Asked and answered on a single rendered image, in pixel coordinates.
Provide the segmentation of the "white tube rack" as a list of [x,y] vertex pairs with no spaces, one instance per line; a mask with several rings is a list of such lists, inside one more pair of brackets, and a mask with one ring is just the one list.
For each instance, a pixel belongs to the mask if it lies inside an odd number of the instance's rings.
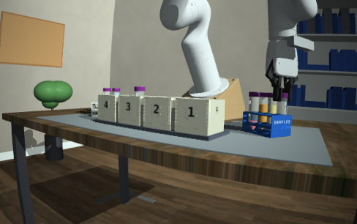
[[[94,103],[94,104],[92,104]],[[91,103],[91,117],[97,117],[97,108],[96,108],[96,104],[97,102],[92,102]]]

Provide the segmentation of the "purple tube cap with white dot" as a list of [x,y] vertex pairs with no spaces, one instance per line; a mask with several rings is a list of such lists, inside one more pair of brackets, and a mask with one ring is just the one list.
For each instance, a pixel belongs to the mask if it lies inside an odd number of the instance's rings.
[[135,86],[135,96],[144,96],[144,91],[144,86]]

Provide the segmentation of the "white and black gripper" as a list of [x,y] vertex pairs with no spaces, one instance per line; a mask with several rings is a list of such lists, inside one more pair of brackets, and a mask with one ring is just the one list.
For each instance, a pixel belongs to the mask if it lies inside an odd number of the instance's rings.
[[[288,102],[291,102],[293,84],[298,80],[296,48],[287,46],[287,40],[276,39],[268,42],[266,70],[266,77],[273,87],[273,101],[281,102],[282,93],[288,93]],[[284,88],[280,87],[282,78],[284,78]]]

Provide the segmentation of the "blue tube rack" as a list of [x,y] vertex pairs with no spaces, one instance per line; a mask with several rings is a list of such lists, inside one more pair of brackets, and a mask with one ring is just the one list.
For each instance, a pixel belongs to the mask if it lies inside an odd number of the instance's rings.
[[[249,122],[249,113],[260,116],[269,116],[271,117],[271,123],[266,122]],[[257,124],[256,124],[257,123]],[[267,138],[278,138],[290,136],[292,124],[291,115],[277,115],[276,113],[251,113],[249,111],[243,111],[243,124],[242,131],[250,132],[256,135],[262,135]],[[254,130],[251,130],[249,125],[256,126]],[[260,129],[262,127],[263,129]],[[265,128],[265,129],[264,129]],[[269,131],[271,130],[271,132]]]

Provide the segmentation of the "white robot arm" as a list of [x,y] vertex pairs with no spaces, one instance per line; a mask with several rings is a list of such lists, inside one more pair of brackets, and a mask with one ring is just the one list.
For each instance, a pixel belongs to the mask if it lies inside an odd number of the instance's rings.
[[[289,47],[313,51],[313,41],[296,36],[296,25],[316,14],[316,0],[268,0],[268,39],[287,40]],[[159,17],[162,25],[169,30],[189,26],[181,42],[194,83],[189,95],[208,98],[226,90],[229,82],[225,78],[219,79],[208,41],[211,8],[207,0],[163,0]]]

